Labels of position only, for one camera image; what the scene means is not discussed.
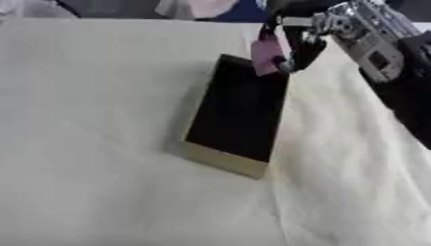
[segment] white cloth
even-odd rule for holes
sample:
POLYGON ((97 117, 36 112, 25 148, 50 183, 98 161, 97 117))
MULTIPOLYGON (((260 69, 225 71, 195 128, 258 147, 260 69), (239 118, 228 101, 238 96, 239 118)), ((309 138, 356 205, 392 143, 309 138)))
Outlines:
POLYGON ((0 0, 0 17, 74 17, 51 0, 0 0))
POLYGON ((219 54, 247 55, 242 28, 1 26, 0 245, 284 246, 268 182, 171 154, 219 54))
POLYGON ((156 12, 177 19, 208 18, 228 12, 237 2, 238 0, 161 0, 156 12))
POLYGON ((431 151, 334 42, 291 77, 273 156, 287 245, 430 245, 431 151))
POLYGON ((292 76, 272 192, 172 155, 190 89, 220 53, 248 57, 258 28, 3 25, 0 244, 429 245, 429 151, 332 42, 292 76))

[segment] robotic arm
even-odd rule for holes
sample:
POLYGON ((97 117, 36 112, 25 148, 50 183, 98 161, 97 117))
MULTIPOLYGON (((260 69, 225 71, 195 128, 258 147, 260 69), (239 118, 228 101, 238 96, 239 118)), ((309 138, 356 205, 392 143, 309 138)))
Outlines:
POLYGON ((306 69, 332 36, 359 65, 381 101, 431 149, 431 32, 420 32, 403 14, 369 0, 291 3, 265 23, 259 39, 280 25, 292 48, 288 59, 272 61, 292 74, 306 69))

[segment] open box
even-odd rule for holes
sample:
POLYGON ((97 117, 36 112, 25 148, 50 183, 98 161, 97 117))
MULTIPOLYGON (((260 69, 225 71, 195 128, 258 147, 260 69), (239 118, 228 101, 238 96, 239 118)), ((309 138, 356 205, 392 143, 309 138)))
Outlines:
POLYGON ((257 77, 249 60, 222 55, 182 138, 184 155, 255 179, 264 176, 288 88, 257 77))

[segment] cardboard box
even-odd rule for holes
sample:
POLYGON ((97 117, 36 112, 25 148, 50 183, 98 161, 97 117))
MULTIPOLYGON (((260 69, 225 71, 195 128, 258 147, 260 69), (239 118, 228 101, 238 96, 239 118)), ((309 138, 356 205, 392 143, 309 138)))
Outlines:
POLYGON ((255 179, 264 176, 288 78, 257 77, 249 60, 222 55, 182 139, 184 155, 255 179))

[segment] wrinkled fabric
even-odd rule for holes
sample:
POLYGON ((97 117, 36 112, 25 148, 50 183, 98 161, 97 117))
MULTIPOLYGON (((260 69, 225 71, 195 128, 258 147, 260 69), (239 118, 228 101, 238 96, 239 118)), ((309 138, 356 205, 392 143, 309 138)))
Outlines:
POLYGON ((334 42, 291 76, 273 156, 288 245, 431 243, 430 151, 334 42))
POLYGON ((74 17, 51 0, 0 0, 0 17, 74 17))
POLYGON ((176 19, 216 17, 228 12, 239 0, 161 0, 156 11, 176 19))

